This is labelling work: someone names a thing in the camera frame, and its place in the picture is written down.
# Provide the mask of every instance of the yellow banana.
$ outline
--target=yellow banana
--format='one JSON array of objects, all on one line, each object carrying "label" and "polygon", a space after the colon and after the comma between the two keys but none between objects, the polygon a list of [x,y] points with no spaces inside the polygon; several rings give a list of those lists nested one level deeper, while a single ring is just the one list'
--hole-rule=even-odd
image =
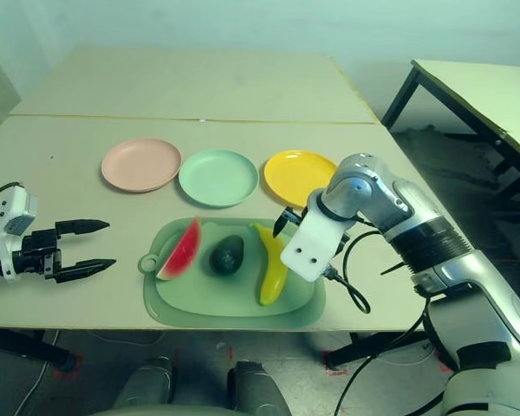
[{"label": "yellow banana", "polygon": [[279,258],[285,242],[281,237],[273,238],[271,230],[263,225],[254,223],[252,226],[258,231],[268,253],[268,267],[260,289],[260,303],[266,306],[277,300],[287,280],[287,266]]}]

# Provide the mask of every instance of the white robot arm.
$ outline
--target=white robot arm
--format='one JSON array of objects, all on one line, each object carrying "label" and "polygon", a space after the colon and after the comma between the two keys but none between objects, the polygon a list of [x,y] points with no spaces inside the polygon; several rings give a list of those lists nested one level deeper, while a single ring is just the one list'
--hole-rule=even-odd
[{"label": "white robot arm", "polygon": [[309,196],[281,259],[308,281],[335,272],[329,262],[361,213],[403,258],[414,289],[430,299],[424,327],[455,374],[442,414],[520,415],[520,299],[479,250],[473,250],[413,183],[392,175],[378,158],[344,159],[329,185]]}]

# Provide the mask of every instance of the green cutting board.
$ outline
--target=green cutting board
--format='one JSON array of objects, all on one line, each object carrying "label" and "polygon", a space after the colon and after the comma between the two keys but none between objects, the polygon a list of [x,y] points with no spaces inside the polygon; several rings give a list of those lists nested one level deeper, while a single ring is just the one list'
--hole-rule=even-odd
[{"label": "green cutting board", "polygon": [[[322,279],[306,282],[289,270],[279,298],[269,306],[259,302],[268,255],[252,223],[273,227],[266,219],[201,218],[201,242],[194,263],[170,281],[155,277],[192,218],[164,226],[150,252],[139,261],[145,275],[145,305],[158,322],[182,328],[298,328],[314,322],[325,306]],[[210,266],[214,246],[229,235],[244,240],[244,260],[231,276],[218,276]],[[289,240],[290,234],[282,233]]]}]

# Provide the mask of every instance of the white table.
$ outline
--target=white table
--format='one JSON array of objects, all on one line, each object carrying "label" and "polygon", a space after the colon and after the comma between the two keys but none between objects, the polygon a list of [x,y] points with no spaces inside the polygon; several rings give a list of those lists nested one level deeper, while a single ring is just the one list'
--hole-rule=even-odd
[{"label": "white table", "polygon": [[[352,84],[320,55],[83,49],[12,114],[0,126],[0,185],[21,180],[39,198],[31,229],[71,218],[108,221],[103,231],[62,238],[60,248],[66,265],[96,257],[117,263],[70,283],[31,275],[15,285],[0,283],[0,327],[168,328],[146,312],[136,268],[159,228],[195,215],[275,219],[283,209],[262,186],[242,204],[222,210],[194,205],[177,181],[145,194],[116,191],[103,181],[100,163],[125,140],[168,140],[184,158],[227,148],[259,169],[273,154],[293,148],[335,162],[373,153],[434,197]],[[357,225],[352,234],[365,230]],[[363,315],[343,287],[327,282],[322,317],[302,330],[408,328],[424,303],[408,271],[379,275],[399,260],[383,239],[362,242],[348,273],[372,303],[372,314]]]},{"label": "white table", "polygon": [[[313,150],[335,162],[350,153],[372,153],[433,196],[387,130],[377,125],[12,116],[0,126],[0,185],[20,179],[38,196],[39,214],[31,228],[50,228],[55,221],[70,218],[108,221],[111,226],[103,231],[63,238],[63,261],[69,265],[75,260],[112,257],[118,262],[70,283],[56,284],[31,275],[14,285],[0,283],[0,327],[168,328],[146,312],[143,279],[136,268],[158,229],[175,218],[194,215],[275,219],[281,213],[283,206],[262,187],[240,205],[210,210],[188,202],[176,182],[145,194],[118,192],[105,185],[99,172],[103,155],[117,143],[143,136],[171,141],[184,157],[208,147],[232,149],[247,155],[258,168],[272,154],[290,148]],[[352,234],[365,230],[357,225]],[[322,317],[302,330],[409,327],[424,302],[414,293],[407,269],[379,276],[399,260],[383,239],[362,242],[351,256],[348,272],[372,303],[372,314],[363,315],[343,287],[327,282]]]},{"label": "white table", "polygon": [[[416,59],[413,69],[381,119],[391,128],[418,85],[427,89],[505,159],[495,168],[520,172],[520,67]],[[520,179],[501,192],[520,192]]]},{"label": "white table", "polygon": [[77,50],[11,113],[379,124],[327,56],[193,49]]}]

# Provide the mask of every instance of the pink plate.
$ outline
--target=pink plate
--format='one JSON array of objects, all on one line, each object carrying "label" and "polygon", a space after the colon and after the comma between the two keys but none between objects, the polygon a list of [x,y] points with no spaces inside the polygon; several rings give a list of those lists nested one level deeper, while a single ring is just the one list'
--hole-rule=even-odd
[{"label": "pink plate", "polygon": [[167,141],[129,140],[110,150],[102,160],[102,175],[113,186],[129,192],[149,192],[172,180],[181,167],[181,153]]}]

